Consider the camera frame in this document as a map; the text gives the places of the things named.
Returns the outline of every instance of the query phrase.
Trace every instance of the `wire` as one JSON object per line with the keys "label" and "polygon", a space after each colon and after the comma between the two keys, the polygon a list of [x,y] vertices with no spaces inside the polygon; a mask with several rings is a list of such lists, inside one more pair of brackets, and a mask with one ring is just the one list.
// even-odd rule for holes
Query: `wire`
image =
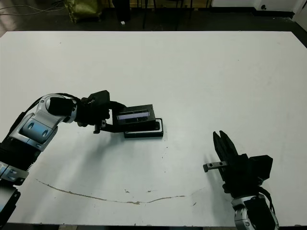
{"label": "wire", "polygon": [[38,14],[38,13],[42,13],[42,12],[61,11],[61,10],[65,9],[65,7],[58,8],[58,5],[60,5],[60,4],[61,4],[61,2],[59,2],[56,6],[52,6],[52,7],[48,8],[48,9],[45,9],[45,10],[41,10],[41,9],[35,8],[33,6],[29,6],[29,5],[8,6],[8,7],[1,8],[0,10],[7,9],[7,8],[13,8],[13,7],[29,7],[31,9],[37,10],[39,12],[36,12],[36,13],[26,13],[26,14],[1,13],[0,16],[1,15],[27,16],[27,15],[34,15],[34,14]]}

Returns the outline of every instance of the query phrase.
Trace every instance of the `table surface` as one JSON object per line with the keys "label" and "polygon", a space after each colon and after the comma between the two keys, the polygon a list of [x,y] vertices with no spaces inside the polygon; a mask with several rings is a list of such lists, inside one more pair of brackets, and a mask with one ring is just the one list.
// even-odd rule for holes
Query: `table surface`
{"label": "table surface", "polygon": [[59,131],[19,188],[10,222],[234,226],[213,131],[273,157],[263,187],[280,225],[306,225],[307,49],[290,32],[8,32],[0,39],[0,139],[38,97],[108,90],[153,104],[164,137]]}

